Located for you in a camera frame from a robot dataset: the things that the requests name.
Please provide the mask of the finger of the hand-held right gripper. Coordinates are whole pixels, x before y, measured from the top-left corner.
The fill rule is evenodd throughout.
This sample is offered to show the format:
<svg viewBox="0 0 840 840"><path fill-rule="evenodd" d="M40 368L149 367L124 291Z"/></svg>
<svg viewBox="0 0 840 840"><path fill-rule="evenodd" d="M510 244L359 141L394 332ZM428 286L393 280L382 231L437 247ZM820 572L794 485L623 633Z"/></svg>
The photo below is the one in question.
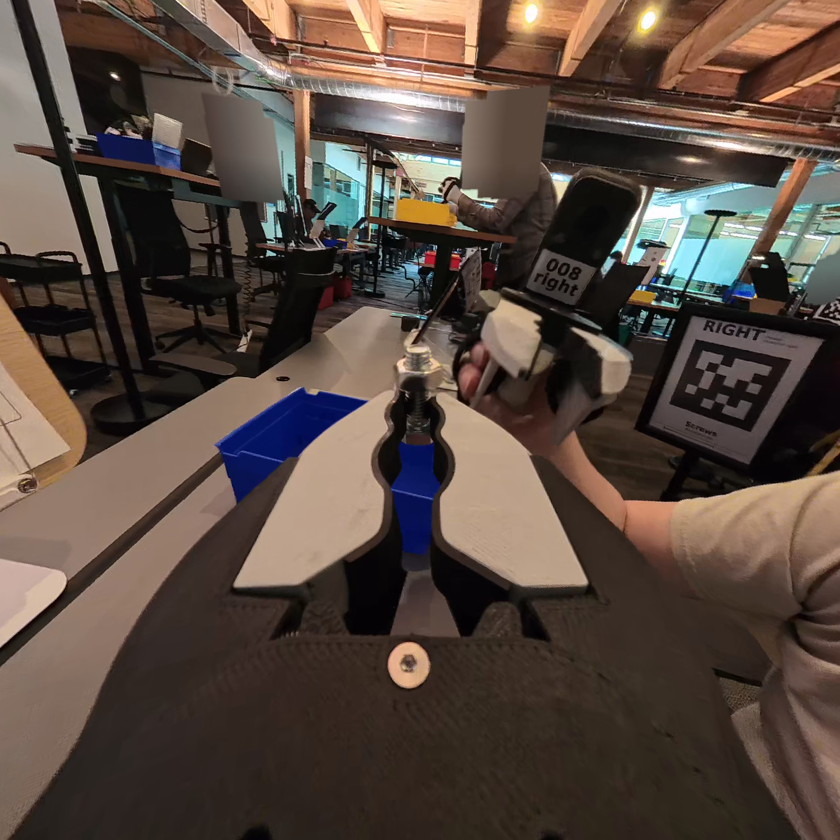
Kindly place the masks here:
<svg viewBox="0 0 840 840"><path fill-rule="evenodd" d="M599 332L570 328L553 366L553 442L561 444L615 402L628 384L633 356Z"/></svg>
<svg viewBox="0 0 840 840"><path fill-rule="evenodd" d="M480 332L488 352L488 363L480 378L480 395L491 392L497 375L501 380L495 393L504 403L529 403L540 375L553 362L554 350L543 346L542 328L557 326L556 308L538 303L500 301L490 311Z"/></svg>

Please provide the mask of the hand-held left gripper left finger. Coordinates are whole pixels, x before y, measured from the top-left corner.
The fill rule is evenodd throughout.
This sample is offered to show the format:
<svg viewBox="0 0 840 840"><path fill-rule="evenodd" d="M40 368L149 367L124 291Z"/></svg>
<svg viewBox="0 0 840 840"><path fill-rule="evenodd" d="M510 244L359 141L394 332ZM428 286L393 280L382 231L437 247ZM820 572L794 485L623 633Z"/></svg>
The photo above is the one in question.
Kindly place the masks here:
<svg viewBox="0 0 840 840"><path fill-rule="evenodd" d="M380 466L396 394L383 392L307 446L269 511L235 589L297 589L384 537L392 490Z"/></svg>

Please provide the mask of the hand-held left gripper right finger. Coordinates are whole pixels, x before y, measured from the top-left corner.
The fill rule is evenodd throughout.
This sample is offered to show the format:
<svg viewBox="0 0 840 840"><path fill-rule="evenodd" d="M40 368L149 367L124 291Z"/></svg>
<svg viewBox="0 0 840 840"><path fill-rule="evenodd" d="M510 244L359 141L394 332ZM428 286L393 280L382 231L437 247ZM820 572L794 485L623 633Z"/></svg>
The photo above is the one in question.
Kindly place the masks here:
<svg viewBox="0 0 840 840"><path fill-rule="evenodd" d="M585 589L585 572L528 450L451 395L436 402L443 548L504 589Z"/></svg>

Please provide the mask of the steel hex nut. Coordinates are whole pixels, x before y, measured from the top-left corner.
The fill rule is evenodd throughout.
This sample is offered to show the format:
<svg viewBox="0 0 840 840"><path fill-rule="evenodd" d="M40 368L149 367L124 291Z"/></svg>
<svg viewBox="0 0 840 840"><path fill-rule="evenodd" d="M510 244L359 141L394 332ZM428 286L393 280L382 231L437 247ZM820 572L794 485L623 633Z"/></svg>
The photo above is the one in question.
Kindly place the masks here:
<svg viewBox="0 0 840 840"><path fill-rule="evenodd" d="M433 362L422 370L411 370L405 360L395 365L395 390L404 393L421 392L435 394L445 380L445 369Z"/></svg>

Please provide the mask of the steel bolt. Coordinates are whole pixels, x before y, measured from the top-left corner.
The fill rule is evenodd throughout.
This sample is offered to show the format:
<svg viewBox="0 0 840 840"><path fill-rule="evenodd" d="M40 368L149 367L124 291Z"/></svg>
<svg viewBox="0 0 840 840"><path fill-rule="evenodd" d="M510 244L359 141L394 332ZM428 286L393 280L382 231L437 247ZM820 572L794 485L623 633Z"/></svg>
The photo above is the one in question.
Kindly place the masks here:
<svg viewBox="0 0 840 840"><path fill-rule="evenodd" d="M435 362L431 350L422 343L413 343L406 348L403 359L411 370L422 370ZM407 400L406 431L403 437L407 445L427 445L430 442L430 420L427 416L429 394L404 393Z"/></svg>

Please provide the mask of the person's right hand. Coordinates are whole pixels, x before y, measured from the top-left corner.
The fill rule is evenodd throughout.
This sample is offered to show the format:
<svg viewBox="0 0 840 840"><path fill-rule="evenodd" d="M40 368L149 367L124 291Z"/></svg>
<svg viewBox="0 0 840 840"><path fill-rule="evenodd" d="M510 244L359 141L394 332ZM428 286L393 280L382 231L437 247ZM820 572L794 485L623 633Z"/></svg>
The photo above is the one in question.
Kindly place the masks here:
<svg viewBox="0 0 840 840"><path fill-rule="evenodd" d="M470 405L476 400L480 381L490 361L490 353L481 341L462 357L458 388ZM586 461L586 456L576 433L570 434L561 444L554 440L554 414L545 391L549 373L550 370L543 371L532 380L532 389L524 407L510 407L494 392L481 397L477 411L506 429L531 454L545 457L564 473L573 465Z"/></svg>

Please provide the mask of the framed black-white marker sign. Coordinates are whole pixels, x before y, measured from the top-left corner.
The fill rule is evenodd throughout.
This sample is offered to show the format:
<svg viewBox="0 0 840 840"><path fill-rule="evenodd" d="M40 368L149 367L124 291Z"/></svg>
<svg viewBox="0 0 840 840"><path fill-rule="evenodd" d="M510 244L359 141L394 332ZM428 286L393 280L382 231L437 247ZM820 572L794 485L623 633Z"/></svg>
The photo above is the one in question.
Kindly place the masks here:
<svg viewBox="0 0 840 840"><path fill-rule="evenodd" d="M727 307L684 305L637 417L636 430L713 463L750 470L838 327Z"/></svg>

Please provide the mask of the wooden-top work table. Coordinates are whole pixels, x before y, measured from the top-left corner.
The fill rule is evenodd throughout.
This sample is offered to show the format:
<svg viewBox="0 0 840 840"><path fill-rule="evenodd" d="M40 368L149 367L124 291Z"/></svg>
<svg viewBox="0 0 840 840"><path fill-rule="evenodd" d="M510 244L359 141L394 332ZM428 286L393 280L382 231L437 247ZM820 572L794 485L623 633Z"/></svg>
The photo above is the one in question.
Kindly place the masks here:
<svg viewBox="0 0 840 840"><path fill-rule="evenodd" d="M411 243L432 245L436 248L432 290L429 293L429 301L433 307L440 302L449 286L451 257L456 248L481 248L489 244L514 245L516 243L516 239L509 235L480 232L463 227L412 223L371 215L366 216L364 220L378 228L390 228Z"/></svg>

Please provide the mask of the black floor lamp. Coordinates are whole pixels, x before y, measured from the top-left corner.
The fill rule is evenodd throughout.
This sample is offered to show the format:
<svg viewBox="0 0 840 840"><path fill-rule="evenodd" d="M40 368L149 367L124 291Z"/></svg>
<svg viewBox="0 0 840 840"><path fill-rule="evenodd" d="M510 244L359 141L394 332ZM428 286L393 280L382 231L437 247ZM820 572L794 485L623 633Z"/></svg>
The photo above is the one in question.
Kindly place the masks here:
<svg viewBox="0 0 840 840"><path fill-rule="evenodd" d="M695 264L693 265L692 271L690 272L690 276L689 276L688 280L686 281L686 288L684 289L684 292L686 294L688 293L689 286L693 282L695 274L697 273L697 268L699 267L704 255L707 251L709 243L710 243L713 235L715 234L716 229L717 229L721 219L722 218L734 217L734 216L736 216L736 213L734 211L730 211L730 210L727 210L727 209L712 208L712 209L706 210L705 215L711 219L710 228L707 231L707 235L705 237L705 240L703 241L703 245L700 247L700 251L697 255Z"/></svg>

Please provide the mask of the black wheeled sign stand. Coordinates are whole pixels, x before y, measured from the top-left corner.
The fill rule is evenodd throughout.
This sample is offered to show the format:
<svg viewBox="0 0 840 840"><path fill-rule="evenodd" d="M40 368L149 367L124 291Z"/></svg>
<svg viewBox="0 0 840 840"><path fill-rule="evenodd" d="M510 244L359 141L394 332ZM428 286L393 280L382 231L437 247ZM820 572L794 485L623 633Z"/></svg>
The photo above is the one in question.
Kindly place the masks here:
<svg viewBox="0 0 840 840"><path fill-rule="evenodd" d="M674 470L668 484L659 496L660 501L681 501L695 496L708 496L722 488L721 478L716 471L705 465L700 454L688 448L681 455L668 460Z"/></svg>

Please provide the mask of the yellow plastic bin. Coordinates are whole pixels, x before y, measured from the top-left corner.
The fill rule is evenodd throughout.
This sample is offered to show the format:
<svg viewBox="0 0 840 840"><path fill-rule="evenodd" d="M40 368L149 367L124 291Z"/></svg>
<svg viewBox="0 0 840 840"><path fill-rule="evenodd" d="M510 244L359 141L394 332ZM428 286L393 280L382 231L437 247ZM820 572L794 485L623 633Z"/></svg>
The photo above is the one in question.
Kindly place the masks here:
<svg viewBox="0 0 840 840"><path fill-rule="evenodd" d="M399 198L395 203L395 220L409 224L422 224L453 228L456 214L448 203L431 202L416 198Z"/></svg>

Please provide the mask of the black office chair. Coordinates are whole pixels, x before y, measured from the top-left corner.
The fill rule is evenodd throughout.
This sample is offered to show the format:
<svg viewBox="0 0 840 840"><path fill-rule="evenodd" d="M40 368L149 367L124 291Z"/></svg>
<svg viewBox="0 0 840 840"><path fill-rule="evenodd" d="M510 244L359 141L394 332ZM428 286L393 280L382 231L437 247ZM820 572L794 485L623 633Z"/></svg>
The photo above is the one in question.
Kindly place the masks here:
<svg viewBox="0 0 840 840"><path fill-rule="evenodd" d="M149 402L167 408L183 406L235 377L255 379L300 350L312 338L323 292L332 285L336 247L298 248L286 257L286 278L258 354L248 351L215 357L160 353L152 360L175 372L143 392Z"/></svg>
<svg viewBox="0 0 840 840"><path fill-rule="evenodd" d="M167 193L129 185L117 185L116 193L143 293L165 298L192 313L189 327L157 335L154 347L170 353L194 341L223 353L224 348L217 339L231 339L233 334L207 327L201 313L213 317L215 305L229 298L236 299L241 286L223 276L192 273L192 252Z"/></svg>

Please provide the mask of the instruction sheet on stand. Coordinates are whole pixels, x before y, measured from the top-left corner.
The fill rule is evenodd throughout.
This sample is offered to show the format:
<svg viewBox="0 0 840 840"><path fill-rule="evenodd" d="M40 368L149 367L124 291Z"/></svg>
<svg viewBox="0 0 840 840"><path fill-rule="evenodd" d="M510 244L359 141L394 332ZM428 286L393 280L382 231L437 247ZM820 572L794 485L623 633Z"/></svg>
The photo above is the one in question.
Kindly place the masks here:
<svg viewBox="0 0 840 840"><path fill-rule="evenodd" d="M79 464L88 432L76 405L19 324L5 297L1 300L1 362L70 447L68 454L36 469L39 488L45 487Z"/></svg>

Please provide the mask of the black utility cart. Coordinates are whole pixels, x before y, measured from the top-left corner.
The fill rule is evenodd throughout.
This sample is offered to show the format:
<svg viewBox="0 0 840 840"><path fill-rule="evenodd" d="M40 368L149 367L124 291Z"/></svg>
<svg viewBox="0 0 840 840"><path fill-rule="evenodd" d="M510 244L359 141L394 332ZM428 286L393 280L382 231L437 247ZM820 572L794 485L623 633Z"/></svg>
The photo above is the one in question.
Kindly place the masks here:
<svg viewBox="0 0 840 840"><path fill-rule="evenodd" d="M70 396L110 382L112 373L91 307L79 258L70 251L21 255L1 243L2 278L18 290L20 303L11 307L21 327L38 346L45 362ZM74 282L84 302L81 308L59 304L53 287ZM69 336L91 332L99 361L82 360L70 350Z"/></svg>

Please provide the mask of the tall wooden-top desk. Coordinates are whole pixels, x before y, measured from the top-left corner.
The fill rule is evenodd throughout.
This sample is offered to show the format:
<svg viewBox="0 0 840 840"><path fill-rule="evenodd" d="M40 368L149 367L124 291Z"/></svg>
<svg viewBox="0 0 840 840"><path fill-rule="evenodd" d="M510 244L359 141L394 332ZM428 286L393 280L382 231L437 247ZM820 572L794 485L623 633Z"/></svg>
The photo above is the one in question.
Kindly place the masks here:
<svg viewBox="0 0 840 840"><path fill-rule="evenodd" d="M228 216L231 209L239 209L242 203L224 197L218 180L214 178L167 169L155 164L114 160L80 152L72 152L71 158L78 174L93 176L98 181L134 345L140 357L142 372L152 373L154 366L151 357L154 353L154 340L145 309L144 295L140 288L140 275L130 254L129 229L125 222L117 186L161 193L170 200L218 207L217 229L223 251L223 275L228 279L233 279L235 276Z"/></svg>

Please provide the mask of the black pole with round base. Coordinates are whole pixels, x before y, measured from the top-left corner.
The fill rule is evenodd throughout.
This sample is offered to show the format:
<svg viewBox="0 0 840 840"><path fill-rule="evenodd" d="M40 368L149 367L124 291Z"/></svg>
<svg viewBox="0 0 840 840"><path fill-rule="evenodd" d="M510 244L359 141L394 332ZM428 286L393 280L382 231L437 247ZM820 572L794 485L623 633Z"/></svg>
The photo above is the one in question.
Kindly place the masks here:
<svg viewBox="0 0 840 840"><path fill-rule="evenodd" d="M11 5L123 385L123 394L103 399L91 408L91 420L100 432L125 438L163 417L168 409L162 404L149 402L135 381L129 350L119 323L87 198L70 150L35 17L28 1L13 1Z"/></svg>

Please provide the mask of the silver flexible duct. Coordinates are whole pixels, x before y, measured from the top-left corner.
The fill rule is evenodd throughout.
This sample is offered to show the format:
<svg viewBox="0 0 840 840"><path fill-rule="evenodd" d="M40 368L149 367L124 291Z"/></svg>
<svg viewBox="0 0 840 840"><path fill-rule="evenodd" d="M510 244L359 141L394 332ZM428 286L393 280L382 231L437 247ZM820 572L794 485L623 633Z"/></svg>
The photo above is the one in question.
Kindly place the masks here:
<svg viewBox="0 0 840 840"><path fill-rule="evenodd" d="M509 67L477 69L444 60L372 53L325 43L263 38L243 45L208 45L269 88L307 91L335 98L381 102L410 109L463 112L468 101L488 93L530 86L552 87L554 75Z"/></svg>

